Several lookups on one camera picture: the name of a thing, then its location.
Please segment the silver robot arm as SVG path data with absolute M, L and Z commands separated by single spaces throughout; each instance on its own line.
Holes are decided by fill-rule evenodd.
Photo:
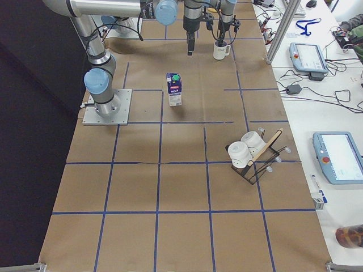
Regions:
M 84 76 L 86 88 L 94 100 L 94 112 L 101 117 L 113 117 L 119 111 L 121 99 L 112 90 L 116 70 L 114 56 L 105 48 L 93 17 L 115 17 L 105 26 L 129 29 L 117 21 L 121 18 L 155 19 L 163 25 L 172 24 L 178 13 L 177 1 L 45 1 L 53 12 L 67 16 L 86 51 L 91 70 Z
M 195 49 L 195 34 L 204 22 L 208 31 L 213 32 L 214 16 L 207 9 L 214 9 L 218 15 L 217 33 L 212 36 L 218 46 L 224 46 L 225 34 L 233 27 L 235 33 L 239 31 L 240 21 L 234 15 L 236 1 L 184 1 L 183 28 L 186 31 L 188 54 Z M 139 24 L 132 24 L 131 19 L 156 19 L 160 24 L 169 26 L 178 15 L 178 1 L 141 1 L 141 11 L 135 15 L 127 16 L 101 16 L 102 26 L 108 29 L 130 30 L 142 36 Z

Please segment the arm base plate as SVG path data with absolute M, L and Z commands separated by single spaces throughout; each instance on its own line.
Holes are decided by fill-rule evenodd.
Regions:
M 114 89 L 113 100 L 97 104 L 89 95 L 82 123 L 84 125 L 127 125 L 132 89 Z
M 137 18 L 110 16 L 108 21 L 113 23 L 113 26 L 111 26 L 111 33 L 109 34 L 111 37 L 139 39 L 139 34 L 137 33 Z

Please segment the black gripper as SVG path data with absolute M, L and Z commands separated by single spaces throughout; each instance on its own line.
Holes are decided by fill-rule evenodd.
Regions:
M 218 31 L 217 34 L 217 41 L 219 42 L 219 46 L 225 46 L 225 34 L 230 29 L 231 26 L 234 27 L 235 36 L 239 30 L 241 25 L 240 21 L 236 18 L 236 15 L 233 14 L 224 14 L 219 13 L 219 20 L 218 20 Z
M 200 28 L 200 22 L 213 20 L 213 15 L 204 10 L 210 7 L 210 1 L 184 1 L 183 28 L 187 31 L 187 54 L 195 50 L 195 32 Z

